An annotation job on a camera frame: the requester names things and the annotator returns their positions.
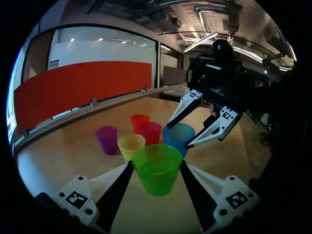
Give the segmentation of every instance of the glass wall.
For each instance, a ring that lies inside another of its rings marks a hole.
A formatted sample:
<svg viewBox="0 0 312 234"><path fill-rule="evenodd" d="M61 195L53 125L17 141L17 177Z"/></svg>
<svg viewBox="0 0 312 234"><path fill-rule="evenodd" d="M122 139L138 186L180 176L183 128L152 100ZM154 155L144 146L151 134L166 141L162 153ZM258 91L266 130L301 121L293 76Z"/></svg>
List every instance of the glass wall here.
<svg viewBox="0 0 312 234"><path fill-rule="evenodd" d="M9 90L7 93L7 134L9 142L13 131L16 127L16 120L14 114L14 90L21 84L21 71L23 67L25 53L23 49L20 50L18 57L15 60L13 71L11 74Z"/></svg>
<svg viewBox="0 0 312 234"><path fill-rule="evenodd" d="M132 61L152 64L156 80L156 43L131 33L99 27L56 30L51 43L48 70L82 62Z"/></svg>
<svg viewBox="0 0 312 234"><path fill-rule="evenodd" d="M181 57L179 55L182 54L167 45L164 45L162 43L160 44L160 87L164 87L166 85L166 82L164 82L163 79L164 66L182 69L182 67L179 67L179 57Z"/></svg>

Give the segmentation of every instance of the blue cup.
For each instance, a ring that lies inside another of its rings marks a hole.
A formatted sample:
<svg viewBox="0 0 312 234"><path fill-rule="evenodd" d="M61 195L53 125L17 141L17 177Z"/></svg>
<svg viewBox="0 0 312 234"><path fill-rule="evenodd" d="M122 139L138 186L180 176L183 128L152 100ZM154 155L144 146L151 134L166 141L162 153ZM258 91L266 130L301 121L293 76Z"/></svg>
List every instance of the blue cup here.
<svg viewBox="0 0 312 234"><path fill-rule="evenodd" d="M180 151L182 159L185 158L188 149L185 143L195 136L195 130L187 125L178 123L171 129L167 126L163 128L163 140L165 145L172 146Z"/></svg>

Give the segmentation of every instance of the green cup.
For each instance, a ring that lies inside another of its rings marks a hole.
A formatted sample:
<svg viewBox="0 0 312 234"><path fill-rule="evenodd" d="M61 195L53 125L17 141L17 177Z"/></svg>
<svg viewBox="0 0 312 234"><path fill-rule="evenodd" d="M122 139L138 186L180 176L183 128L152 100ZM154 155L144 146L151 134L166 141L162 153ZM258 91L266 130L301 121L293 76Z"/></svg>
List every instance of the green cup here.
<svg viewBox="0 0 312 234"><path fill-rule="evenodd" d="M164 196L172 190L181 162L181 153L168 145L147 145L132 156L145 190L153 196Z"/></svg>

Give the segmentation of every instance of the red wall panel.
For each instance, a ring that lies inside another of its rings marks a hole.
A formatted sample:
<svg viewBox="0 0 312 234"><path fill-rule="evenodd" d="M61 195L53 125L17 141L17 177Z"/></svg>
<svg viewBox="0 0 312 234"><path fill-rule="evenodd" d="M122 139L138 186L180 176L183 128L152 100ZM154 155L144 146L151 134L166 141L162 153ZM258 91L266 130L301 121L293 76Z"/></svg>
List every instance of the red wall panel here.
<svg viewBox="0 0 312 234"><path fill-rule="evenodd" d="M55 68L32 77L14 91L19 132L59 113L97 100L151 88L152 65L100 61Z"/></svg>

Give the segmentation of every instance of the plastic cup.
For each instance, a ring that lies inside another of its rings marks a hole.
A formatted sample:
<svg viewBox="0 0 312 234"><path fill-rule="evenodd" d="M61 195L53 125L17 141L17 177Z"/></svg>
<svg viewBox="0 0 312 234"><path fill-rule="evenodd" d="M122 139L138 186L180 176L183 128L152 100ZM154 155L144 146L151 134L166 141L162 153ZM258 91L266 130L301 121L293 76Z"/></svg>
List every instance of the plastic cup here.
<svg viewBox="0 0 312 234"><path fill-rule="evenodd" d="M185 148L185 143L195 136L195 130L187 125L178 123L171 129L168 127L163 128L163 141L165 145L170 145L178 149L185 158L188 149Z"/></svg>
<svg viewBox="0 0 312 234"><path fill-rule="evenodd" d="M131 117L133 133L138 134L139 126L141 123L149 122L149 116L144 114L133 115Z"/></svg>
<svg viewBox="0 0 312 234"><path fill-rule="evenodd" d="M145 145L158 144L161 125L155 122L143 122L139 125L137 134L145 138Z"/></svg>
<svg viewBox="0 0 312 234"><path fill-rule="evenodd" d="M133 153L144 145L144 137L138 134L125 135L118 140L118 147L126 162L130 161Z"/></svg>
<svg viewBox="0 0 312 234"><path fill-rule="evenodd" d="M164 196L172 190L181 162L181 153L168 145L148 145L132 157L143 187L153 196Z"/></svg>
<svg viewBox="0 0 312 234"><path fill-rule="evenodd" d="M95 136L106 154L114 155L117 153L117 128L110 126L99 128L95 131Z"/></svg>

